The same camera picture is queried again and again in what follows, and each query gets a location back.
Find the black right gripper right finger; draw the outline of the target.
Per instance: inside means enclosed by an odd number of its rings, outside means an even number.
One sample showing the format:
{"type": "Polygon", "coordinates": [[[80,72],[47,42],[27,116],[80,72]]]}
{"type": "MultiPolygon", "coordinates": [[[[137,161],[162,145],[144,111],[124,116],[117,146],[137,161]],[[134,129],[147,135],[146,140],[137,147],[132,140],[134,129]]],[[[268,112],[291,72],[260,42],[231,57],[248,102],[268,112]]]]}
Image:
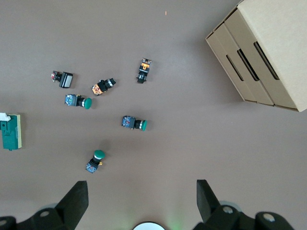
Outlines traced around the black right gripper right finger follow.
{"type": "Polygon", "coordinates": [[[254,218],[231,205],[221,205],[206,180],[197,180],[197,207],[202,222],[195,230],[292,230],[293,227],[281,215],[258,212],[254,218]]]}

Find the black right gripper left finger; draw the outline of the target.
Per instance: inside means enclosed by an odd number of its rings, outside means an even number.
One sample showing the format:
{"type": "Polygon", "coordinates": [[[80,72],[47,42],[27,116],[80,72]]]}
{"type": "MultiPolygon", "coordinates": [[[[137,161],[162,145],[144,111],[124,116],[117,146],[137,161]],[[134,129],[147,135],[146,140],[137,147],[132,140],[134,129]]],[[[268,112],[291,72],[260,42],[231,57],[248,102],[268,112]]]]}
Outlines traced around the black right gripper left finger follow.
{"type": "Polygon", "coordinates": [[[2,230],[74,230],[89,205],[88,185],[78,181],[54,208],[45,208],[20,223],[13,216],[0,218],[2,230]]]}

